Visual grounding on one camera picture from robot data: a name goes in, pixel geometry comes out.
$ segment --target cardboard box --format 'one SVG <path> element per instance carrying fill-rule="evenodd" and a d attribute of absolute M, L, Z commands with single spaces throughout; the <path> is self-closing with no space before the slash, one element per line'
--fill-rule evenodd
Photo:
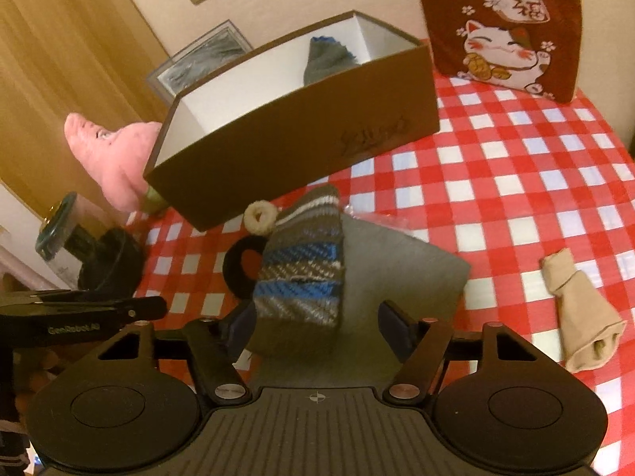
<path fill-rule="evenodd" d="M 357 68 L 303 87 L 309 43 L 332 36 Z M 427 46 L 361 12 L 248 53 L 180 93 L 145 179 L 196 229 L 439 130 Z"/>

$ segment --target ribbed black surface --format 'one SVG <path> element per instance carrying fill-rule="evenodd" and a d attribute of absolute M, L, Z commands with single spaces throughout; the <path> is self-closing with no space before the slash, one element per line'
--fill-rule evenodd
<path fill-rule="evenodd" d="M 62 474 L 53 469 L 46 471 L 46 476 Z M 267 388 L 255 403 L 217 411 L 181 453 L 135 474 L 485 476 L 493 473 L 474 468 L 449 452 L 417 411 L 383 405 L 369 388 Z M 571 474 L 594 473 L 583 468 Z"/>

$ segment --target beige hair tie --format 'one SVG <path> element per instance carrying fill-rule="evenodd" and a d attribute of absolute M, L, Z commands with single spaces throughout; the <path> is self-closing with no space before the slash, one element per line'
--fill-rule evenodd
<path fill-rule="evenodd" d="M 569 249 L 545 257 L 542 276 L 558 302 L 564 367 L 580 372 L 605 365 L 617 350 L 626 321 L 588 276 L 576 270 Z"/>
<path fill-rule="evenodd" d="M 251 233 L 258 236 L 269 236 L 275 225 L 278 208 L 266 200 L 251 203 L 244 211 L 244 226 Z"/>

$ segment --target red and white tablecloth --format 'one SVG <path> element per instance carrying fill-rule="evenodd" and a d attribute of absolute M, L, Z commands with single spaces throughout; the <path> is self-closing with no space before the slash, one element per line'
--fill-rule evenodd
<path fill-rule="evenodd" d="M 439 133 L 315 184 L 334 184 L 357 211 L 407 218 L 416 236 L 472 265 L 455 327 L 501 321 L 557 361 L 556 307 L 539 260 L 569 247 L 628 320 L 610 363 L 577 375 L 609 413 L 595 469 L 635 474 L 635 165 L 581 93 L 559 105 L 441 76 L 436 88 Z M 289 205 L 307 188 L 276 203 Z M 221 267 L 225 251 L 246 235 L 241 216 L 206 233 L 174 210 L 133 215 L 128 226 L 148 249 L 137 295 L 160 294 L 170 306 L 158 327 L 224 315 L 235 305 Z M 237 367 L 248 372 L 250 364 L 245 352 Z M 162 369 L 187 378 L 181 362 Z"/>

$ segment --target framed picture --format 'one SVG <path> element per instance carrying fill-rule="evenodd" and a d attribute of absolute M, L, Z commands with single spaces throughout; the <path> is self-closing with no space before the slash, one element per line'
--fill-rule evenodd
<path fill-rule="evenodd" d="M 171 104 L 185 88 L 252 50 L 249 41 L 227 20 L 169 58 L 148 76 L 147 81 L 167 104 Z"/>

